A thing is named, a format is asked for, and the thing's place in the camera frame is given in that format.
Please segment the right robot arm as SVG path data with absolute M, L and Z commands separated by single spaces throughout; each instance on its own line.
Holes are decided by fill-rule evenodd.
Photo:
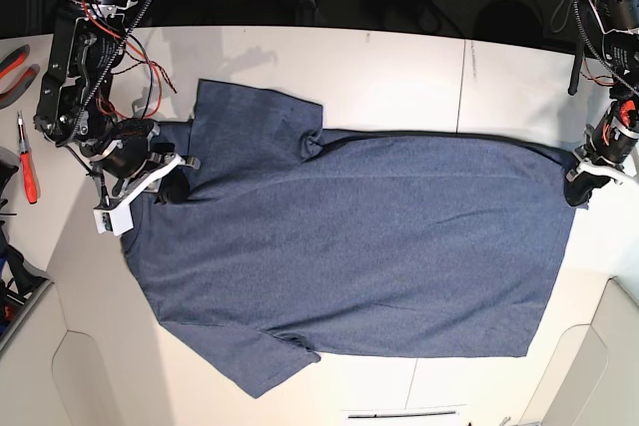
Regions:
M 59 149 L 71 153 L 97 185 L 100 204 L 112 207 L 137 181 L 160 204 L 189 195 L 185 159 L 152 179 L 175 148 L 158 141 L 162 88 L 171 83 L 133 32 L 153 0 L 64 0 L 56 15 L 49 64 L 42 78 L 34 126 Z M 125 115 L 110 100 L 118 66 L 131 57 L 150 71 L 141 111 Z

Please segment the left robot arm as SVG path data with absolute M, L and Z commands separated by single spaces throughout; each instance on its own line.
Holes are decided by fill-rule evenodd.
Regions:
M 638 144 L 638 0 L 573 0 L 573 11 L 578 39 L 568 94 L 576 94 L 585 55 L 591 54 L 609 76 L 591 80 L 607 88 L 611 99 L 598 124 L 585 128 L 566 173 L 565 199 L 579 207 L 611 181 L 638 182 L 623 171 Z

